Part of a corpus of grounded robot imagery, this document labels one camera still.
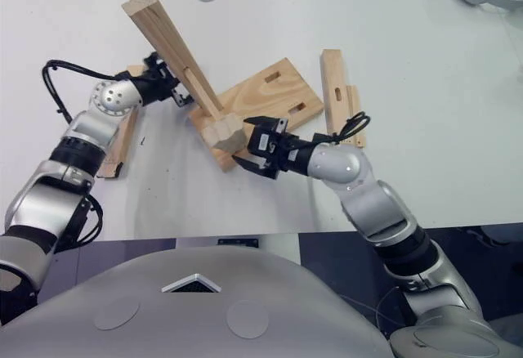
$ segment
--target wooden plank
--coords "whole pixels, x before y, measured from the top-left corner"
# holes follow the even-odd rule
[[[321,100],[287,58],[223,92],[218,98],[223,105],[223,114],[234,112],[241,119],[257,115],[284,117],[288,119],[289,131],[323,110]],[[190,119],[199,132],[212,122],[198,108],[190,113]],[[244,131],[250,137],[253,126],[244,124]],[[236,165],[230,154],[216,149],[211,151],[223,171]],[[245,157],[248,152],[244,149],[237,155]]]
[[[163,9],[162,3],[159,0],[129,0],[122,5],[122,8],[205,113],[212,114],[214,110],[221,110],[220,101]],[[198,79],[198,83],[208,97],[202,95],[201,89],[194,88],[193,83],[186,77],[187,68]]]
[[[327,132],[339,133],[351,117],[349,96],[346,91],[345,67],[340,50],[325,49],[321,54],[321,78],[324,89]],[[342,141],[354,145],[352,138]]]
[[[218,110],[218,108],[212,103],[212,98],[207,94],[202,83],[200,83],[198,78],[193,74],[193,71],[190,70],[190,68],[185,68],[184,73],[187,77],[187,81],[197,92],[199,99],[202,101],[202,105],[200,106],[207,106],[208,112],[216,121],[222,119],[223,114],[220,113],[220,110]]]
[[[127,71],[131,76],[140,76],[145,69],[144,65],[129,65]],[[118,178],[124,162],[127,160],[127,152],[131,144],[132,135],[138,118],[138,107],[132,109],[131,113],[120,123],[116,138],[105,156],[96,176],[99,178]]]
[[[358,92],[358,87],[354,85],[346,86],[346,92],[349,96],[349,102],[351,104],[351,115],[355,115],[361,111],[360,93]],[[354,138],[357,147],[364,148],[367,146],[365,130],[356,133]]]

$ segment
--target wooden stick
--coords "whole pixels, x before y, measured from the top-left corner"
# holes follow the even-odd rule
[[[360,104],[360,93],[358,92],[357,86],[346,86],[346,92],[349,96],[349,102],[351,104],[351,115],[357,114],[361,111]],[[367,139],[365,137],[365,130],[358,132],[354,136],[356,146],[363,148],[367,145]]]
[[[340,50],[325,49],[321,54],[321,77],[324,89],[325,118],[327,132],[339,133],[348,118],[351,106],[345,83],[345,68]],[[342,141],[354,145],[352,138]]]
[[[212,115],[212,112],[222,110],[223,106],[163,9],[162,3],[159,0],[129,0],[122,5],[122,8],[186,86],[204,112]],[[190,69],[201,87],[198,89],[194,87],[193,82],[187,78],[186,69]]]
[[[198,81],[198,78],[196,78],[196,76],[193,74],[193,71],[190,70],[190,68],[186,68],[184,70],[184,74],[187,77],[187,81],[190,83],[190,85],[193,87],[193,89],[198,93],[198,96],[199,96],[200,100],[202,101],[203,105],[207,106],[207,110],[210,113],[210,115],[216,121],[218,121],[219,119],[222,119],[223,114],[220,113],[218,108],[212,103],[212,98],[207,94],[207,92],[203,88],[202,83],[200,83]]]

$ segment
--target white table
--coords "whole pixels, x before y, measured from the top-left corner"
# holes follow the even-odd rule
[[[51,58],[115,73],[151,46],[127,0],[0,0],[1,212],[65,130],[40,78]],[[372,116],[367,155],[425,227],[523,221],[523,14],[460,0],[162,0],[216,92],[287,56],[321,96],[344,52]],[[53,74],[71,112],[93,79]],[[102,239],[353,230],[321,182],[223,174],[187,110],[143,112],[123,177],[93,191]],[[296,131],[324,132],[324,117]]]

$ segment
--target wooden piece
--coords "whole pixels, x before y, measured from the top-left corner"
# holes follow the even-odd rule
[[[346,92],[349,96],[349,103],[351,106],[351,116],[361,111],[360,104],[360,93],[358,92],[357,86],[346,86]],[[364,148],[367,145],[367,139],[365,137],[365,130],[358,132],[354,136],[355,145],[359,148]]]
[[[321,78],[324,89],[327,132],[339,133],[351,117],[349,96],[346,91],[345,67],[340,50],[325,49],[321,54]],[[342,141],[354,145],[352,138]]]
[[[129,65],[127,71],[131,76],[140,76],[145,69],[144,65]],[[138,118],[138,108],[132,109],[131,113],[120,123],[116,138],[105,156],[104,162],[96,173],[99,178],[118,178],[123,163],[127,159],[127,152],[131,143],[132,135]]]
[[[129,0],[122,5],[122,8],[205,113],[212,114],[214,110],[221,110],[220,101],[163,9],[162,3],[159,0]],[[201,88],[194,88],[194,84],[186,77],[187,68],[198,80]]]
[[[223,104],[223,114],[235,112],[241,119],[257,115],[283,117],[288,119],[289,131],[323,110],[321,100],[287,58],[223,92],[218,98]],[[212,122],[201,109],[193,110],[190,119],[199,132]],[[244,131],[250,137],[253,126],[244,124]],[[236,165],[230,154],[217,149],[211,151],[223,171]],[[237,155],[245,157],[248,152],[242,150]]]
[[[205,127],[201,133],[210,148],[218,148],[230,154],[242,150],[247,145],[244,123],[234,113]]]
[[[192,88],[196,91],[198,98],[201,100],[201,104],[199,103],[200,107],[205,106],[209,114],[217,121],[219,119],[223,118],[223,114],[220,113],[220,110],[212,103],[211,97],[207,94],[205,89],[202,86],[202,83],[198,81],[196,76],[193,74],[193,71],[190,70],[190,68],[185,68],[184,70],[185,76],[187,77],[187,81],[192,86]]]
[[[186,68],[186,76],[194,89],[199,92],[202,101],[208,101],[207,93],[190,68]],[[209,147],[218,148],[219,150],[233,154],[247,145],[247,135],[245,135],[244,132],[244,125],[235,113],[228,113],[228,115],[224,116],[214,106],[209,106],[209,112],[216,120],[202,131],[202,137]]]

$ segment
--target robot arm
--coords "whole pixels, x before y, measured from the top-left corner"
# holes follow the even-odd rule
[[[399,195],[374,178],[364,153],[352,145],[333,144],[361,128],[362,117],[369,121],[364,113],[347,120],[352,128],[344,128],[343,136],[315,134],[313,141],[286,133],[286,119],[246,119],[255,125],[248,150],[262,160],[257,164],[234,158],[264,177],[276,179],[280,170],[290,170],[319,179],[337,194],[343,212],[373,246],[416,317],[415,324],[391,335],[396,356],[521,356],[519,347],[502,340],[483,320],[481,306],[463,277]]]
[[[139,77],[124,72],[120,80],[95,86],[88,109],[70,122],[50,158],[39,164],[7,210],[0,270],[18,275],[34,292],[42,287],[52,255],[88,238],[78,241],[88,210],[97,205],[89,192],[125,116],[135,106],[170,96],[178,105],[190,101],[174,92],[179,82],[155,53],[145,63],[148,69]]]
[[[399,195],[374,178],[364,153],[352,145],[324,144],[324,135],[312,142],[285,132],[286,119],[255,117],[248,143],[262,166],[235,157],[243,168],[276,179],[293,171],[321,180],[341,201],[348,220],[373,246],[387,273],[419,317],[436,307],[452,305],[475,312],[481,306],[463,277],[439,245],[418,225]]]

